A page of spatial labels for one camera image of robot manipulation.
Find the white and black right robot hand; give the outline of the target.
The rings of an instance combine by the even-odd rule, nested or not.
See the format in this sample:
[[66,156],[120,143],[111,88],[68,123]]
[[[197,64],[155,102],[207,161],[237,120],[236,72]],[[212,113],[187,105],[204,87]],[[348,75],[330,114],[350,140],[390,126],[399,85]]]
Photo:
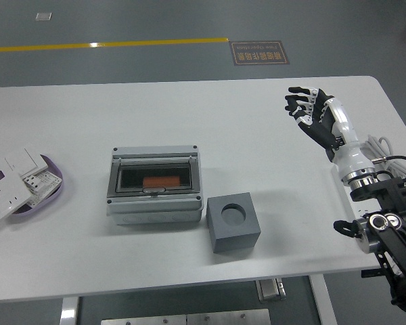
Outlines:
[[345,186],[376,183],[376,170],[361,151],[361,142],[341,101],[322,89],[290,87],[285,110],[299,128],[326,152]]

